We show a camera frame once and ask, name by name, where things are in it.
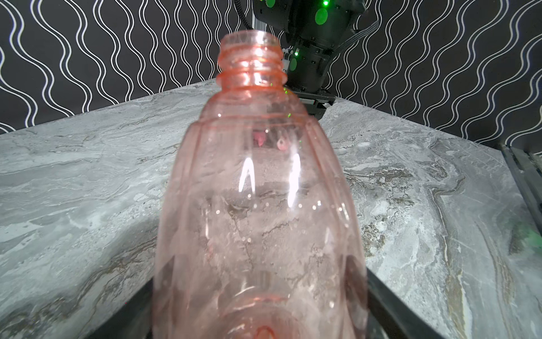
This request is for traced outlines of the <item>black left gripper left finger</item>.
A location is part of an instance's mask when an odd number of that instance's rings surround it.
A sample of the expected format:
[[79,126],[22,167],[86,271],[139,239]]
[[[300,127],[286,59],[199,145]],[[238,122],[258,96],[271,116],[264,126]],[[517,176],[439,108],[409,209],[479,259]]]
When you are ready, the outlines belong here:
[[152,338],[152,291],[151,278],[123,307],[86,338]]

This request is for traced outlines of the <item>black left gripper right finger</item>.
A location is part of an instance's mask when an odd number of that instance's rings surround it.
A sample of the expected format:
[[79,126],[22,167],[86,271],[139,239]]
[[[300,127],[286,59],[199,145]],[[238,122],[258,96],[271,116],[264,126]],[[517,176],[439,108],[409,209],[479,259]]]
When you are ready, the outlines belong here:
[[443,339],[369,269],[367,278],[368,308],[389,338]]

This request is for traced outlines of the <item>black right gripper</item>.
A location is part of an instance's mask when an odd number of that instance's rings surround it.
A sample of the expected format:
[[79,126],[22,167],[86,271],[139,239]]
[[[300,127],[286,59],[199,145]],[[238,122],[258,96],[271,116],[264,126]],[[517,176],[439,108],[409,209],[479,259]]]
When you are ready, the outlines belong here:
[[321,119],[334,97],[323,83],[332,60],[361,38],[344,35],[366,12],[365,1],[254,1],[255,18],[285,32],[287,88],[302,100],[308,113]]

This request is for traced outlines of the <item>pink grey spray nozzle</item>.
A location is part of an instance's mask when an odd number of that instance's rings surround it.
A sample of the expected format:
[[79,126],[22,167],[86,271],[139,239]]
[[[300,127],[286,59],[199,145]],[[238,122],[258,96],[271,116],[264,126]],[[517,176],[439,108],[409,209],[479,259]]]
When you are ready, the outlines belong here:
[[257,148],[272,148],[288,151],[291,147],[289,134],[285,129],[265,129],[252,131],[253,145]]

